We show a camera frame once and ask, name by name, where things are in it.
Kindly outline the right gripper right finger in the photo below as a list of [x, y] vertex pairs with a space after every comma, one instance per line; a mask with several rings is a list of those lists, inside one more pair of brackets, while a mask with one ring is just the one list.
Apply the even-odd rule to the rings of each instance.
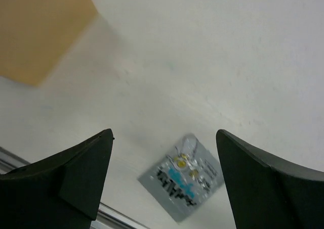
[[220, 129], [216, 144], [236, 228], [323, 228], [323, 172]]

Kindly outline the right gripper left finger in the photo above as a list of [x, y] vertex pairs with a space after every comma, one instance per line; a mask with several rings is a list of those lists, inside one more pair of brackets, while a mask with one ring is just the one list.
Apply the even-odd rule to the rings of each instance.
[[1, 228], [90, 228], [113, 145], [105, 129], [67, 150], [1, 175]]

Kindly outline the grey snack packet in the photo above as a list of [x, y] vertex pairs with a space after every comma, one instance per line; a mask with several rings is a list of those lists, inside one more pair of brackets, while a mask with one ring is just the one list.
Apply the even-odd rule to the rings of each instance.
[[186, 134], [138, 178], [175, 222], [182, 222], [224, 184], [219, 161]]

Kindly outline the brown paper bag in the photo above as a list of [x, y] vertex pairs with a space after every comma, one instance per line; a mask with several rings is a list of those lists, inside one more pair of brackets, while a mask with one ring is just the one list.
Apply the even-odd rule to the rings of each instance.
[[39, 85], [97, 14], [92, 0], [1, 0], [1, 76]]

